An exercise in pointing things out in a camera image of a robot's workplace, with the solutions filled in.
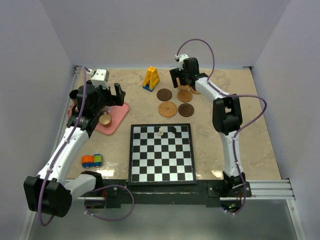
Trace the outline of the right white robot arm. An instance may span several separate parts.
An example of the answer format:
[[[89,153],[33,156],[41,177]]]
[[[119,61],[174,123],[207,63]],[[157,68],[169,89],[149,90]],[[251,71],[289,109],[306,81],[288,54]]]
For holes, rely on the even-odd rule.
[[[224,155],[220,193],[233,197],[245,183],[238,133],[243,123],[240,99],[224,92],[207,74],[201,73],[195,57],[181,54],[175,56],[175,61],[178,67],[169,71],[173,86],[189,86],[212,103],[212,124],[220,135]]]

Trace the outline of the woven rattan coaster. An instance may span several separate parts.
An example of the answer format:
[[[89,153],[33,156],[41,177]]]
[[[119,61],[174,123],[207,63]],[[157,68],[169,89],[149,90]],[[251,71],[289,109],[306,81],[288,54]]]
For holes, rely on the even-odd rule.
[[[188,90],[190,88],[189,85],[180,85],[177,87],[178,90]]]
[[[178,112],[178,108],[175,103],[171,101],[162,102],[158,106],[158,113],[165,118],[172,118]]]

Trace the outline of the light wooden coaster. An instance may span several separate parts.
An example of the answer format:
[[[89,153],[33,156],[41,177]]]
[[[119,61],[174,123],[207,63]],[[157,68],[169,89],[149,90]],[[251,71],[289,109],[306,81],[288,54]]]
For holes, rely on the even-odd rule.
[[[196,94],[196,95],[200,95],[201,93],[198,92],[197,90],[193,89],[191,86],[189,87],[190,91],[193,93],[193,94]]]
[[[183,103],[188,103],[193,99],[193,94],[190,90],[180,90],[177,93],[177,98]]]

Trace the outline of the dark wooden coaster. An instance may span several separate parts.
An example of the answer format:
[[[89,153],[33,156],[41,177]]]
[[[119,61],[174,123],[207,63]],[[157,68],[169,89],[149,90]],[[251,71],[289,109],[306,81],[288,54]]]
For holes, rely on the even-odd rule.
[[[160,101],[166,102],[172,98],[172,92],[167,88],[162,88],[158,90],[156,96]]]
[[[189,103],[183,103],[178,107],[178,112],[183,117],[190,117],[194,114],[195,109]]]

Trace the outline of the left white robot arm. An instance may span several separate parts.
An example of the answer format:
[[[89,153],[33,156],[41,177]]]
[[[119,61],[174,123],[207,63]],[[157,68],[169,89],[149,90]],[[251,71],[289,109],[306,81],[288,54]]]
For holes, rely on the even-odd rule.
[[[119,83],[114,84],[115,94],[109,88],[94,86],[88,81],[70,92],[76,97],[76,106],[71,109],[64,135],[47,164],[36,176],[28,176],[23,188],[31,211],[54,217],[64,217],[74,200],[86,193],[99,196],[104,190],[101,174],[84,171],[67,182],[72,162],[83,145],[89,140],[102,110],[105,107],[123,106],[125,91]]]

